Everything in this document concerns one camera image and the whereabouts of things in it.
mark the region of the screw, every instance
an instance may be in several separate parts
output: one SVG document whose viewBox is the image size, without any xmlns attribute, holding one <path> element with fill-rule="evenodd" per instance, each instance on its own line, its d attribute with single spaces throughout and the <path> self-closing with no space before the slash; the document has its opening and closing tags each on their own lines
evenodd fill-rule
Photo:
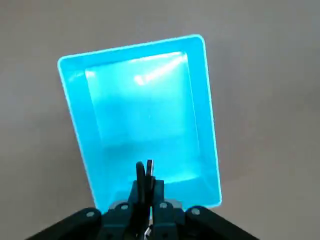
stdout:
<svg viewBox="0 0 320 240">
<path fill-rule="evenodd" d="M 200 210 L 197 209 L 197 208 L 192 208 L 191 213 L 192 213 L 193 215 L 200 215 Z"/>
<path fill-rule="evenodd" d="M 122 205 L 122 206 L 121 206 L 121 209 L 122 209 L 122 210 L 127 210 L 127 209 L 128 209 L 128 205 L 127 205 L 127 204 Z"/>
<path fill-rule="evenodd" d="M 168 205 L 165 202 L 162 202 L 159 206 L 161 209 L 166 209 Z"/>
<path fill-rule="evenodd" d="M 89 211 L 89 212 L 86 213 L 86 216 L 87 216 L 88 218 L 93 217 L 93 215 L 95 215 L 95 213 L 94 213 L 93 211 Z"/>
</svg>

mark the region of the blue plastic tray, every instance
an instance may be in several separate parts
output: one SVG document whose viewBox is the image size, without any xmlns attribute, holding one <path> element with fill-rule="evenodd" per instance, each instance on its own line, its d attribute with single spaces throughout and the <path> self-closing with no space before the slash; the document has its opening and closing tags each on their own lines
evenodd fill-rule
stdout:
<svg viewBox="0 0 320 240">
<path fill-rule="evenodd" d="M 57 65 L 99 210 L 128 198 L 136 162 L 147 159 L 167 199 L 184 209 L 221 204 L 200 35 L 63 56 Z"/>
</svg>

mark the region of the gray floor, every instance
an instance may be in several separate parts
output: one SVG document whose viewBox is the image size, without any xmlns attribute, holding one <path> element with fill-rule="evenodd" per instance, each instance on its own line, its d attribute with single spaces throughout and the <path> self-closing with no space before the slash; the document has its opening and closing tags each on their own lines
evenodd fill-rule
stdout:
<svg viewBox="0 0 320 240">
<path fill-rule="evenodd" d="M 93 205 L 59 57 L 206 40 L 223 204 L 261 239 L 320 234 L 319 0 L 0 0 L 0 239 Z"/>
</svg>

